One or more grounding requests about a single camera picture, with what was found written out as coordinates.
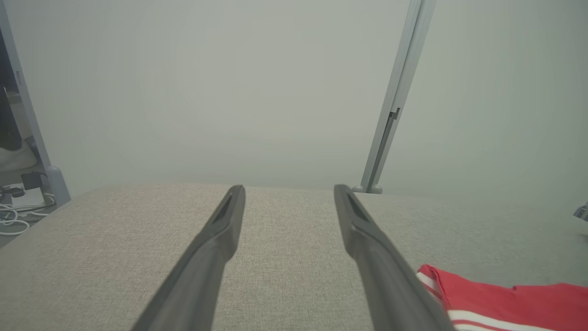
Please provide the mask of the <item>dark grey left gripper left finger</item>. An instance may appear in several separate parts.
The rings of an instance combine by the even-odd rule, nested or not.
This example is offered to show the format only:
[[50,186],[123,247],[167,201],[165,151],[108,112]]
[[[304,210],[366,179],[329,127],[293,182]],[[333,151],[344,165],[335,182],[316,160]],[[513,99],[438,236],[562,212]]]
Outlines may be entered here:
[[210,331],[223,271],[238,248],[244,186],[229,188],[134,324],[135,331]]

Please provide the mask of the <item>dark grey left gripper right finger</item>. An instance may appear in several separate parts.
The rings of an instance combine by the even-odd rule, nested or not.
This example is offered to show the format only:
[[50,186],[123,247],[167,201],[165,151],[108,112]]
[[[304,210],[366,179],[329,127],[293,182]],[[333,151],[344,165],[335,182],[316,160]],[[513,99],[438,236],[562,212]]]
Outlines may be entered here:
[[350,187],[334,201],[345,250],[355,260],[376,331],[453,331],[440,304],[378,227]]

